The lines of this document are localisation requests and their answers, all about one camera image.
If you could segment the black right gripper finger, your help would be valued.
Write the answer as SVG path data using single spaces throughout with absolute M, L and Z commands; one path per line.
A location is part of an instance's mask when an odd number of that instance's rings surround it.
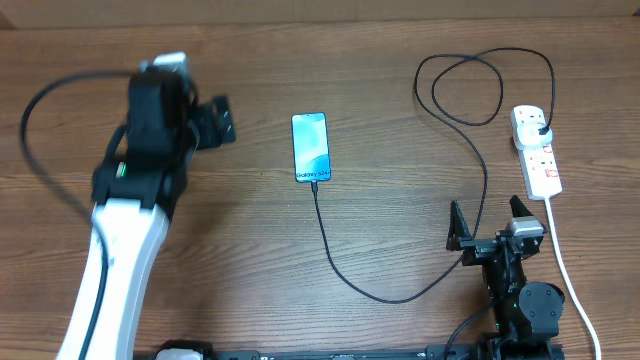
M 509 204 L 511 207 L 512 217 L 513 218 L 521 218 L 521 217 L 531 217 L 531 211 L 524 205 L 524 203 L 520 200 L 517 195 L 513 195 Z
M 450 225 L 446 242 L 448 251 L 461 251 L 471 240 L 467 222 L 456 200 L 450 204 Z

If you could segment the Galaxy S24+ smartphone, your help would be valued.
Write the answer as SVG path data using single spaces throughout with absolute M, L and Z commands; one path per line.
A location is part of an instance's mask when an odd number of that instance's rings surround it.
M 293 115 L 291 128 L 295 180 L 329 181 L 332 173 L 326 115 L 322 112 Z

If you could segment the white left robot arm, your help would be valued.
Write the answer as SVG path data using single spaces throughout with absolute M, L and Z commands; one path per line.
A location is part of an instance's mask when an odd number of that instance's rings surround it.
M 27 126 L 53 90 L 89 79 L 128 78 L 128 111 L 91 180 L 85 207 L 36 160 Z M 167 238 L 194 155 L 236 139 L 226 96 L 200 103 L 184 65 L 137 71 L 89 71 L 65 76 L 36 93 L 19 126 L 23 156 L 40 180 L 85 219 L 89 250 L 60 359 L 131 359 L 151 269 Z

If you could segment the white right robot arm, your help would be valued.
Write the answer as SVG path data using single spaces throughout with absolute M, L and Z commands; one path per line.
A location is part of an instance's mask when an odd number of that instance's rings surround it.
M 464 266 L 480 266 L 489 304 L 454 330 L 442 350 L 444 359 L 562 359 L 559 334 L 565 295 L 559 287 L 527 280 L 522 261 L 539 253 L 546 227 L 517 196 L 509 200 L 512 218 L 492 239 L 476 239 L 457 202 L 450 207 L 446 249 L 460 251 Z M 453 342 L 475 319 L 492 312 L 497 331 L 474 345 Z

